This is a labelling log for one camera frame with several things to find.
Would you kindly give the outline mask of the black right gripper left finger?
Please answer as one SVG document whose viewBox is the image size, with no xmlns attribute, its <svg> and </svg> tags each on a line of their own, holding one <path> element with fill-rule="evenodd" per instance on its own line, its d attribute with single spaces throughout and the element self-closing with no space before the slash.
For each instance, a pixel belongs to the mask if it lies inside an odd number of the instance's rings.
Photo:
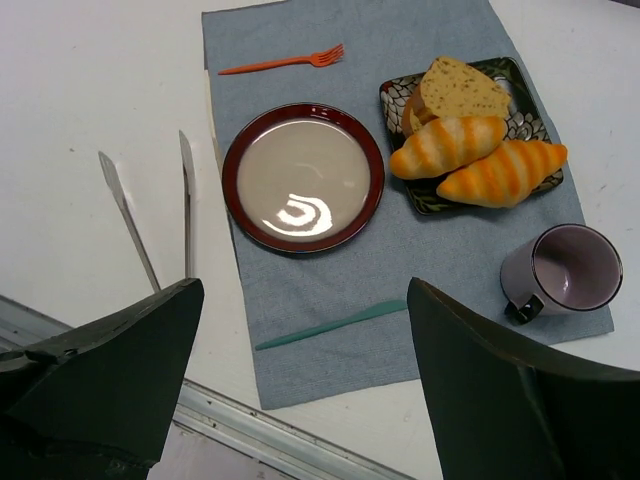
<svg viewBox="0 0 640 480">
<path fill-rule="evenodd" d="M 162 456 L 204 287 L 181 280 L 1 354 L 4 479 L 144 479 Z"/>
</svg>

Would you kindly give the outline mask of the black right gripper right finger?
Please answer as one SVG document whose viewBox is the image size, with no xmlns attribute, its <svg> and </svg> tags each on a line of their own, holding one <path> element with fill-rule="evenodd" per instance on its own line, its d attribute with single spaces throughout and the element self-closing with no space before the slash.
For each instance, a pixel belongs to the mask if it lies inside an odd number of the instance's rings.
<svg viewBox="0 0 640 480">
<path fill-rule="evenodd" d="M 639 375 L 538 343 L 429 283 L 407 294 L 447 479 L 635 479 Z"/>
</svg>

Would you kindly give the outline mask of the metal tongs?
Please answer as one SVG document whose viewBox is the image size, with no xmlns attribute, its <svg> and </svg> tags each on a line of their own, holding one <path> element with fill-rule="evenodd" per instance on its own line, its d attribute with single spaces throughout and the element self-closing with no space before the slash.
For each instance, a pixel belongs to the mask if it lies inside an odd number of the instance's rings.
<svg viewBox="0 0 640 480">
<path fill-rule="evenodd" d="M 186 278 L 193 276 L 195 264 L 195 247 L 193 236 L 192 208 L 196 192 L 195 165 L 191 144 L 182 130 L 178 132 L 183 175 L 183 213 L 184 213 L 184 274 Z M 154 293 L 162 290 L 158 277 L 136 226 L 134 217 L 130 211 L 125 191 L 121 184 L 117 168 L 113 161 L 102 151 L 98 152 L 99 163 L 103 176 L 112 193 L 114 201 L 121 213 L 124 224 L 129 232 L 138 257 L 142 263 L 149 283 Z"/>
</svg>

